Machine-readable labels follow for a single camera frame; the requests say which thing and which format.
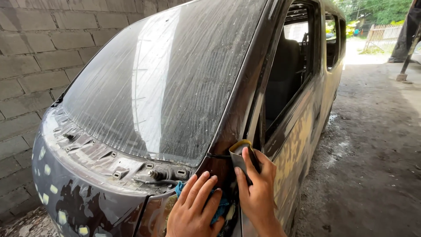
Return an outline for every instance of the left hand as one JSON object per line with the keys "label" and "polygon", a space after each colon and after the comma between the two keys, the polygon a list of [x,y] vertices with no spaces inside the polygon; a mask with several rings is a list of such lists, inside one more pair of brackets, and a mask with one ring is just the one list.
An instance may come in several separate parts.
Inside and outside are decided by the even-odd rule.
{"label": "left hand", "polygon": [[170,212],[166,237],[216,237],[224,225],[224,218],[211,226],[211,220],[218,209],[222,190],[216,189],[205,206],[218,178],[209,178],[205,171],[200,178],[193,175],[181,191],[180,197]]}

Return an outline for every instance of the right hand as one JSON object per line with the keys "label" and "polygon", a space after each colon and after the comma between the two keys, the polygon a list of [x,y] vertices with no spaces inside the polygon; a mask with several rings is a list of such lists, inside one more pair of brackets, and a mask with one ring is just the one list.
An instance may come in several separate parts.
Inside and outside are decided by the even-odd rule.
{"label": "right hand", "polygon": [[260,237],[286,237],[274,212],[273,185],[277,168],[260,151],[255,150],[254,154],[262,163],[260,174],[251,163],[247,147],[242,150],[247,174],[253,185],[248,186],[244,172],[239,167],[235,167],[241,209]]}

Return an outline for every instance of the rag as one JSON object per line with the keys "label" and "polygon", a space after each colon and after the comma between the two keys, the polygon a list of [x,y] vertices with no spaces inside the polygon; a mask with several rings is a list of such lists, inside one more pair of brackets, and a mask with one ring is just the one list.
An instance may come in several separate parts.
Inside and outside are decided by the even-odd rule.
{"label": "rag", "polygon": [[[181,194],[181,191],[183,190],[183,188],[184,188],[184,183],[179,181],[179,183],[176,186],[177,199],[180,197],[180,194]],[[209,200],[210,196],[213,194],[214,191],[215,190],[212,189],[212,191],[209,194],[208,200]],[[213,218],[210,221],[210,224],[213,224],[218,220],[218,218],[225,212],[225,207],[228,206],[228,205],[229,205],[228,200],[224,197],[224,193],[222,193],[222,198],[219,202],[218,209],[216,210],[216,213],[213,215]]]}

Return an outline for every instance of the windshield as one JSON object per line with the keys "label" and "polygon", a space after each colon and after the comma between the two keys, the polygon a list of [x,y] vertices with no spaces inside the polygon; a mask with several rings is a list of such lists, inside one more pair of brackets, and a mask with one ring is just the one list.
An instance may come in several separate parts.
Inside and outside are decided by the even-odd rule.
{"label": "windshield", "polygon": [[128,26],[72,84],[66,113],[120,151],[197,166],[264,4],[195,1]]}

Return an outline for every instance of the metal pole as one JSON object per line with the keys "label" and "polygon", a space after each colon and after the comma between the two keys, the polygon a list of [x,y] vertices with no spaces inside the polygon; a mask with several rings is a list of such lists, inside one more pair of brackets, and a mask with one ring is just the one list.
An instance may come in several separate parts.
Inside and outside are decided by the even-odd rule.
{"label": "metal pole", "polygon": [[408,64],[411,61],[412,54],[414,53],[415,46],[418,44],[418,41],[421,37],[421,22],[418,24],[417,31],[415,31],[414,39],[412,40],[411,48],[409,49],[408,55],[406,56],[405,62],[403,63],[402,70],[400,74],[396,77],[397,81],[406,81],[407,74],[405,74],[406,69],[408,68]]}

